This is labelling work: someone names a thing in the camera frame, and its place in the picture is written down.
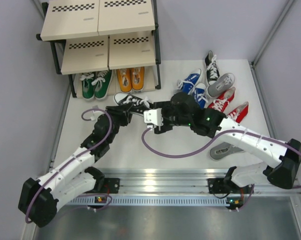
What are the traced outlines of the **black sneaker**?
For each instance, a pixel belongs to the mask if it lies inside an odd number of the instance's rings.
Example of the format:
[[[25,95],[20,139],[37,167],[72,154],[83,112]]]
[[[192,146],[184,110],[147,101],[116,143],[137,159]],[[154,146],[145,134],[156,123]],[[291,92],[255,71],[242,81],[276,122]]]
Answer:
[[[219,67],[217,65],[217,55],[210,50],[205,59],[206,82],[208,86],[214,84],[220,77]]]
[[[118,106],[131,104],[130,112],[140,117],[144,116],[145,111],[154,108],[154,103],[150,101],[148,97],[140,98],[131,93],[116,93],[113,100]]]

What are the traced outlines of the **orange sneaker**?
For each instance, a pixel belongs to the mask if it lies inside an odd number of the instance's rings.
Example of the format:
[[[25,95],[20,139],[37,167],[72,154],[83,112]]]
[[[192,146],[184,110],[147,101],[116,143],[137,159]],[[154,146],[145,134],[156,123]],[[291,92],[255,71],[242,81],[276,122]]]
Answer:
[[[121,68],[116,70],[119,88],[123,93],[130,93],[133,89],[131,80],[131,69]]]
[[[142,91],[144,89],[145,67],[133,67],[130,72],[132,89],[136,92]]]

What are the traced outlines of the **green sneaker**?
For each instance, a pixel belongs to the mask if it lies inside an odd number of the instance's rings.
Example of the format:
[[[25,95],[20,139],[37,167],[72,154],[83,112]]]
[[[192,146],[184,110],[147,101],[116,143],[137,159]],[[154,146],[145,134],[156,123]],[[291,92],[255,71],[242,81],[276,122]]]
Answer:
[[[92,82],[94,87],[94,97],[101,101],[106,98],[113,79],[112,70],[99,71],[96,75],[96,79]]]
[[[94,86],[92,82],[95,80],[94,72],[86,72],[80,76],[81,86],[82,86],[82,97],[86,101],[90,101],[94,98]]]

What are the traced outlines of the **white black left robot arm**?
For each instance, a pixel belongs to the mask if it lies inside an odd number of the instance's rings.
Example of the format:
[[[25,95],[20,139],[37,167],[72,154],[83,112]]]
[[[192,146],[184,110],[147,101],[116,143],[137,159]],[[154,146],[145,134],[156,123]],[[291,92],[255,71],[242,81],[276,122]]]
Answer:
[[[17,207],[26,224],[45,227],[71,200],[104,189],[105,175],[93,165],[110,150],[120,127],[131,122],[132,109],[132,103],[108,106],[105,110],[95,108],[101,114],[75,152],[46,174],[23,183]]]

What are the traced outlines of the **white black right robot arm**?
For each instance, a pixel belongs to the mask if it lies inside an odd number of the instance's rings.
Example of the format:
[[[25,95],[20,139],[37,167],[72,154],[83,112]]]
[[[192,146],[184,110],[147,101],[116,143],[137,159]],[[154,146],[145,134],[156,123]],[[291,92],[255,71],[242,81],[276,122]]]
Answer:
[[[227,170],[222,186],[230,193],[262,183],[284,190],[296,188],[301,164],[301,142],[296,139],[281,141],[263,136],[218,110],[200,108],[181,92],[169,101],[156,102],[144,114],[144,122],[154,127],[155,134],[171,131],[173,127],[189,127],[195,134],[210,138],[209,145],[220,140],[260,159],[260,163]]]

